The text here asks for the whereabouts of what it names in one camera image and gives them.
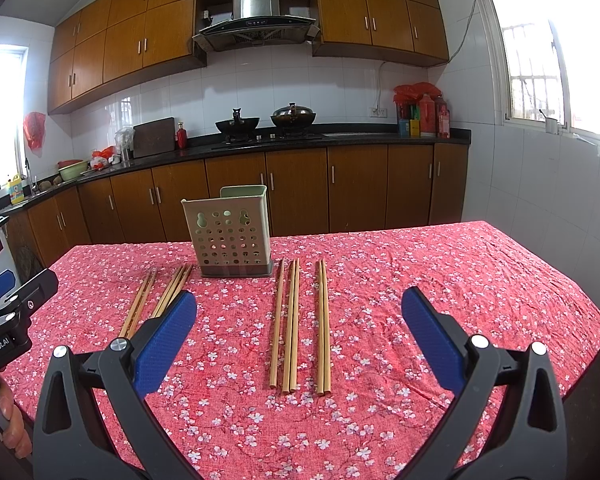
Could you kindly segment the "person's left hand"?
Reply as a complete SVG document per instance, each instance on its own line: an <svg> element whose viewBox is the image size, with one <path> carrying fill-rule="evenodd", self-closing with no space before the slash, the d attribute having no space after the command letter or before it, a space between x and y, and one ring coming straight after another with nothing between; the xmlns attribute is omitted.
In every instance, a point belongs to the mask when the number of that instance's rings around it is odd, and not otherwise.
<svg viewBox="0 0 600 480"><path fill-rule="evenodd" d="M20 460L32 452L32 442L24 428L22 413L14 402L12 390L0 376L0 410L8 420L7 428L3 431L3 442L6 448L12 450Z"/></svg>

